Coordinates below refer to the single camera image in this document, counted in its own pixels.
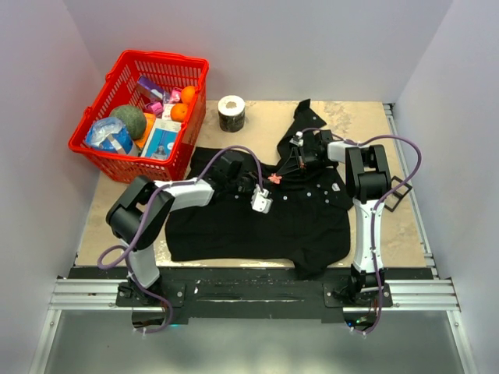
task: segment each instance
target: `red plastic basket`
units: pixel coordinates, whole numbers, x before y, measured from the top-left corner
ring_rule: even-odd
[[[162,181],[183,179],[206,113],[207,72],[208,61],[202,58],[165,52],[124,51],[106,75],[106,83],[97,99],[83,113],[69,140],[70,150],[85,155],[109,178],[118,182],[131,182],[137,175]],[[101,152],[84,142],[92,124],[108,117],[119,105],[132,104],[143,109],[148,100],[136,91],[136,81],[141,75],[168,92],[173,87],[196,87],[186,120],[166,161]]]

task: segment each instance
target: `black cloth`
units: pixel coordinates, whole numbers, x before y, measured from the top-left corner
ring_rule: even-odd
[[[264,178],[289,157],[288,143],[296,131],[325,125],[309,105],[304,101],[297,107],[295,121],[278,144],[281,160],[262,164]],[[197,147],[188,178],[200,174],[218,151]],[[253,158],[241,154],[242,168],[256,172]],[[348,255],[352,200],[335,168],[284,177],[269,190],[274,201],[267,214],[251,209],[250,194],[237,192],[221,193],[208,206],[171,212],[165,229],[172,260],[290,259],[298,278],[306,279]]]

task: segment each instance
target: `wooden board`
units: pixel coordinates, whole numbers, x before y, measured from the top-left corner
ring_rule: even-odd
[[[200,131],[197,145],[210,148],[224,148],[233,144],[244,145],[253,150],[264,163],[278,161],[276,146],[292,123],[293,112],[298,101],[247,101],[246,123],[235,133],[222,132],[218,125],[217,102],[207,102],[207,113]],[[383,105],[377,102],[333,102],[315,101],[312,109],[327,122],[327,128],[340,136],[353,140],[366,140],[372,136],[390,133]],[[391,140],[383,140],[390,165],[391,175],[402,176],[395,146]],[[344,177],[345,169],[340,166]],[[101,252],[117,243],[111,228],[105,223],[105,215],[126,185],[113,182],[101,174],[95,197],[83,233],[76,265],[94,266]],[[352,248],[356,242],[355,211],[349,211]],[[162,232],[154,243],[156,261],[159,266],[255,266],[280,267],[292,266],[286,259],[258,261],[251,259],[209,259],[174,263]],[[381,251],[387,267],[426,266],[419,242],[416,222],[409,199],[404,199],[394,213],[385,210],[382,222]],[[350,266],[354,251],[342,261],[332,266]],[[117,252],[106,258],[105,262],[117,258]]]

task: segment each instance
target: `orange fruit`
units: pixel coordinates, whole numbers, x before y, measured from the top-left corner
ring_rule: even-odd
[[[184,88],[180,93],[180,99],[182,100],[182,103],[189,105],[190,102],[193,100],[195,93],[196,93],[195,86],[187,86],[186,88]]]
[[[189,109],[189,105],[184,103],[175,104],[172,107],[172,112],[170,116],[172,117],[172,121],[183,122],[186,119],[187,110]]]

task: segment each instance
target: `gray wall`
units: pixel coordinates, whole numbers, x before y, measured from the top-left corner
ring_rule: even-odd
[[[0,2],[0,372],[29,370],[96,170],[67,147],[101,78],[61,0]]]
[[[395,105],[400,133],[423,151],[416,195],[482,374],[499,367],[498,13],[494,0],[455,0]]]
[[[394,102],[451,0],[64,0],[104,75],[129,48],[211,64],[208,97]]]

